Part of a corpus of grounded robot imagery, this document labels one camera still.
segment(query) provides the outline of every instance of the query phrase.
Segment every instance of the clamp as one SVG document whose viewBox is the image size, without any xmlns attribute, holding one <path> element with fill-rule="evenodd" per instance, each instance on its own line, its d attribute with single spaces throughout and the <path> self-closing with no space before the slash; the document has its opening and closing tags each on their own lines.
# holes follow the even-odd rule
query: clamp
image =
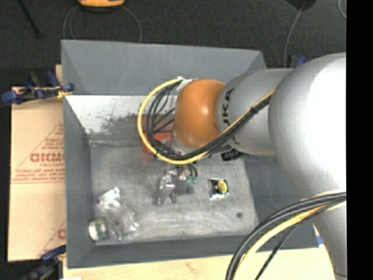
<svg viewBox="0 0 373 280">
<path fill-rule="evenodd" d="M 5 104 L 22 104 L 32 100 L 47 99 L 49 97 L 62 97 L 71 93 L 75 86 L 73 83 L 60 84 L 52 71 L 46 73 L 49 84 L 41 83 L 34 72 L 29 73 L 25 87 L 18 91 L 10 90 L 1 95 Z"/>
</svg>

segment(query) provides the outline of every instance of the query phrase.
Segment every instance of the cardboard sheet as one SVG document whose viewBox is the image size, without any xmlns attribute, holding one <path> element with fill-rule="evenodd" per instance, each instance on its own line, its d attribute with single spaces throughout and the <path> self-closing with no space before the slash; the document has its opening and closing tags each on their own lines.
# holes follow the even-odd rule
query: cardboard sheet
<svg viewBox="0 0 373 280">
<path fill-rule="evenodd" d="M 66 243 L 62 99 L 12 106 L 8 261 Z"/>
</svg>

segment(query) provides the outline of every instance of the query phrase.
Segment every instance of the black floor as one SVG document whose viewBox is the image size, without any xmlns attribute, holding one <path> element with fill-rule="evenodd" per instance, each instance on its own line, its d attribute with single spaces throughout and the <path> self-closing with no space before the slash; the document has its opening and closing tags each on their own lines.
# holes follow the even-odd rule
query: black floor
<svg viewBox="0 0 373 280">
<path fill-rule="evenodd" d="M 43 74 L 60 63 L 63 37 L 140 39 L 136 20 L 122 9 L 91 13 L 75 10 L 76 0 L 23 2 L 42 37 L 36 37 L 17 0 L 0 0 L 0 93 L 24 83 L 30 71 Z M 282 67 L 293 54 L 311 60 L 346 51 L 347 20 L 341 11 L 346 13 L 347 0 L 127 0 L 126 8 L 141 24 L 143 43 L 260 50 L 268 67 Z M 284 58 L 288 34 L 301 8 Z M 74 13 L 71 20 L 66 17 L 69 13 Z M 0 108 L 0 275 L 4 273 L 0 279 L 21 276 L 34 264 L 5 264 L 9 126 L 9 109 Z"/>
</svg>

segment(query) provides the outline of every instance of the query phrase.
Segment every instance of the gray tray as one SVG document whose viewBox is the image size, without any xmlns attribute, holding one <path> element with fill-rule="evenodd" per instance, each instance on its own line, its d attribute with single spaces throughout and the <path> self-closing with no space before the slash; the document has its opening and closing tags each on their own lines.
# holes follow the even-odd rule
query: gray tray
<svg viewBox="0 0 373 280">
<path fill-rule="evenodd" d="M 178 75 L 228 82 L 265 68 L 260 52 L 62 41 L 62 67 L 64 82 L 76 85 L 64 104 L 69 268 L 232 254 L 267 214 L 297 200 L 275 157 L 223 163 L 213 156 L 197 164 L 193 195 L 157 205 L 167 165 L 143 150 L 137 134 L 139 105 L 156 85 Z M 228 181 L 227 198 L 209 199 L 209 177 Z M 121 188 L 141 227 L 122 242 L 95 243 L 88 224 L 97 216 L 96 199 L 113 187 Z M 310 223 L 287 242 L 311 246 Z"/>
</svg>

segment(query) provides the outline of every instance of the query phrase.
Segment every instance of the clear plastic bag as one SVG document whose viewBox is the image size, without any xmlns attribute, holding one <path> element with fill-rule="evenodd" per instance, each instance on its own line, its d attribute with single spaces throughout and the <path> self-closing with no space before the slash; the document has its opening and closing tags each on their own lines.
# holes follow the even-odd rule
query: clear plastic bag
<svg viewBox="0 0 373 280">
<path fill-rule="evenodd" d="M 140 228 L 133 212 L 121 200 L 120 189 L 115 187 L 99 196 L 98 210 L 107 221 L 107 229 L 118 241 Z"/>
</svg>

